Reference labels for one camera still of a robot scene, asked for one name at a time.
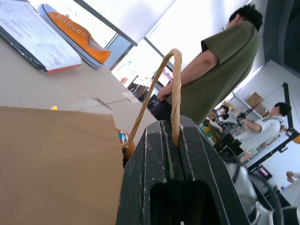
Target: book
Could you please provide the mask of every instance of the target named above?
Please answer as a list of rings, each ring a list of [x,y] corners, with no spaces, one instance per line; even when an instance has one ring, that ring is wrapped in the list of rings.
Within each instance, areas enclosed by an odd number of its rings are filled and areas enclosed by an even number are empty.
[[[27,2],[0,0],[0,36],[43,73],[82,64],[76,51]]]

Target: twisted paper handle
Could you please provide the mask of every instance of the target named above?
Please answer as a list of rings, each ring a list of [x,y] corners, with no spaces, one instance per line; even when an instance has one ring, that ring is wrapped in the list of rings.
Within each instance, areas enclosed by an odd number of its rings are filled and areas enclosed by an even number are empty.
[[[141,110],[139,115],[137,116],[135,120],[135,124],[129,134],[128,142],[123,143],[121,146],[122,148],[125,148],[131,144],[133,141],[135,134],[137,132],[137,129],[140,126],[141,120],[143,118],[143,115],[145,113],[147,104],[149,102],[149,99],[151,97],[151,93],[153,92],[153,89],[162,74],[165,66],[167,65],[170,58],[174,56],[175,62],[173,67],[173,89],[172,89],[172,114],[171,114],[171,123],[172,123],[172,139],[176,147],[178,147],[178,141],[179,141],[179,133],[180,133],[180,103],[181,103],[181,64],[182,64],[182,56],[181,52],[177,49],[172,49],[163,59],[162,63],[160,64],[160,67],[156,71],[156,75],[153,79],[153,82],[149,88],[149,92],[142,104]]]

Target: man's arm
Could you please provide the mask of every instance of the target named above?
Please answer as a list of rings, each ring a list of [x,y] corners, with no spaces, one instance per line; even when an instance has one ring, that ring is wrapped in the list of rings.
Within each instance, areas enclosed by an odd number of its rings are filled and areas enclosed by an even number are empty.
[[[240,123],[244,124],[249,130],[252,130],[254,132],[259,133],[262,131],[261,125],[259,125],[258,123],[253,123],[247,119],[242,120]]]
[[[210,50],[206,50],[196,57],[189,66],[181,73],[181,85],[184,86],[202,77],[219,63],[217,57]],[[163,101],[172,93],[173,81],[159,90],[157,99]]]

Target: sneaker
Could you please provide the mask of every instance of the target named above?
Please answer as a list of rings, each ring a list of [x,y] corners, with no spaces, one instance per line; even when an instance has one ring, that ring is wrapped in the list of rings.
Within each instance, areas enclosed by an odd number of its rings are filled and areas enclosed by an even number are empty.
[[[84,27],[58,13],[48,4],[42,4],[37,11],[40,16],[63,37],[91,67],[98,69],[111,52],[102,48]]]

